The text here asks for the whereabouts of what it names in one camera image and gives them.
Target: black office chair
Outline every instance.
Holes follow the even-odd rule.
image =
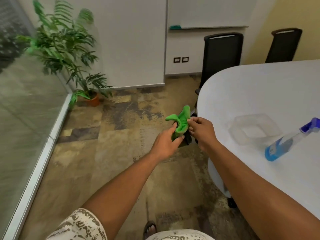
[[[292,61],[298,48],[302,35],[302,29],[285,28],[271,33],[274,38],[266,63]]]
[[[241,33],[220,33],[204,37],[204,56],[199,95],[204,83],[224,69],[240,65],[243,35]]]

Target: microfiber cloth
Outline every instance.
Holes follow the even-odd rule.
[[[176,131],[172,134],[172,137],[171,137],[172,141],[184,135],[188,131],[189,129],[189,125],[187,121],[188,119],[190,119],[189,105],[184,106],[182,112],[179,115],[172,114],[165,118],[166,121],[172,120],[178,123]]]

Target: chair wheel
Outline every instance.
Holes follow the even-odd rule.
[[[235,200],[233,198],[228,198],[228,206],[231,208],[231,209],[236,209],[238,208]]]

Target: oval table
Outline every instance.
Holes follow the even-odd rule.
[[[320,133],[270,162],[264,157],[265,146],[238,145],[228,132],[234,118],[242,115],[268,115],[282,136],[320,118],[320,60],[241,65],[218,72],[201,88],[197,112],[213,123],[218,140],[250,169],[320,219]],[[217,187],[230,197],[210,159],[208,168]]]

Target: whiteboard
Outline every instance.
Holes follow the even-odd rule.
[[[256,3],[257,0],[169,0],[169,26],[245,27]]]

